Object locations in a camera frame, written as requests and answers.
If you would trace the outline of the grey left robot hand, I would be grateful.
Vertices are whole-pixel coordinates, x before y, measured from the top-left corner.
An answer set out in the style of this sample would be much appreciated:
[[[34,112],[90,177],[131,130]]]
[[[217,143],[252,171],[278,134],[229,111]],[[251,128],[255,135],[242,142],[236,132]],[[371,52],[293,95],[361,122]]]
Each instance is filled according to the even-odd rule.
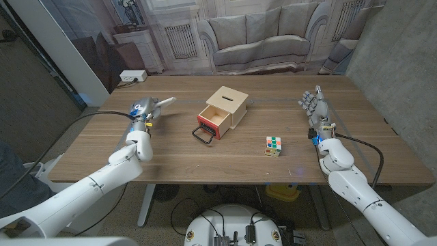
[[[149,133],[150,120],[160,116],[161,106],[162,101],[152,97],[142,98],[134,102],[130,110],[130,116],[134,118],[130,126],[130,132],[144,131]]]

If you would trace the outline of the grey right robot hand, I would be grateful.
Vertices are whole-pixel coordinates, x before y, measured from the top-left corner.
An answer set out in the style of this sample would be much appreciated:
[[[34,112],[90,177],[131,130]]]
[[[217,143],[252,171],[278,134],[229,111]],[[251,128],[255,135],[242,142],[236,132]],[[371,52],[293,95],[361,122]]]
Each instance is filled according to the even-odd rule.
[[[333,138],[335,124],[332,124],[328,104],[319,85],[316,85],[314,94],[305,91],[298,104],[307,114],[309,126],[317,132],[320,141]]]

